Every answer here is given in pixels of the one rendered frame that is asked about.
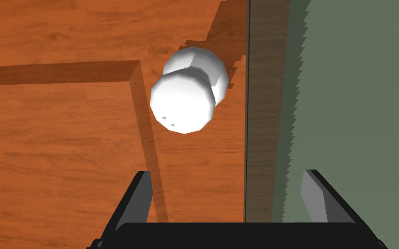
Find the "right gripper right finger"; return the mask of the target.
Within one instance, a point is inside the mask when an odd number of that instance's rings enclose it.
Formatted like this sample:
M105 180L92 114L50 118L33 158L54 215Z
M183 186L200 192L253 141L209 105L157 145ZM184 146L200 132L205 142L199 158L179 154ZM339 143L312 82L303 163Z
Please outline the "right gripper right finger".
M317 170L305 170L300 195L319 231L331 235L369 235L369 227Z

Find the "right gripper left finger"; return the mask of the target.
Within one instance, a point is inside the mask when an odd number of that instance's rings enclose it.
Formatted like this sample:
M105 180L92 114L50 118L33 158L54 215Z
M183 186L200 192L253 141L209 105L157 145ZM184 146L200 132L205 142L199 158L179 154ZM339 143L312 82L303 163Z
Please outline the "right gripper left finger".
M125 223L146 223L152 201L149 171L139 171L108 221L104 235L111 235Z

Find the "white door knob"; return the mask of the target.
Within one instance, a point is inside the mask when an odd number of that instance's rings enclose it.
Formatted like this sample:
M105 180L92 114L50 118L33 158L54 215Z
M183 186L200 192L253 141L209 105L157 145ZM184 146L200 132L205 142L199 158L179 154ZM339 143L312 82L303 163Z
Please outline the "white door knob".
M225 66L212 51L188 47L167 60L151 89L149 105L156 121L167 130L196 132L212 120L228 84Z

